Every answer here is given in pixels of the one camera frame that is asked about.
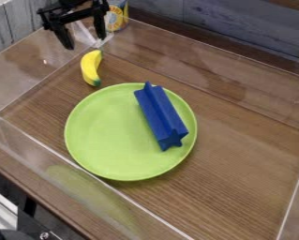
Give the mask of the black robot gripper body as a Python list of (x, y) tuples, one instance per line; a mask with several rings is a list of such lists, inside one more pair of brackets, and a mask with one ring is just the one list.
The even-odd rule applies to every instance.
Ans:
[(41, 17), (44, 28), (52, 30), (53, 22), (65, 25), (88, 17), (93, 18), (96, 13), (105, 16), (108, 11), (106, 0), (56, 0), (49, 7), (38, 8), (36, 13)]

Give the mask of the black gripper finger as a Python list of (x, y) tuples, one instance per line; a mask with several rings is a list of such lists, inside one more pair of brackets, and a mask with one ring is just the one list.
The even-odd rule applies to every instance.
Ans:
[(105, 20), (101, 13), (93, 15), (93, 27), (97, 37), (104, 40), (106, 37)]
[(57, 39), (60, 40), (65, 49), (73, 49), (73, 40), (70, 37), (70, 33), (65, 25), (58, 22), (52, 23), (52, 32), (54, 33)]

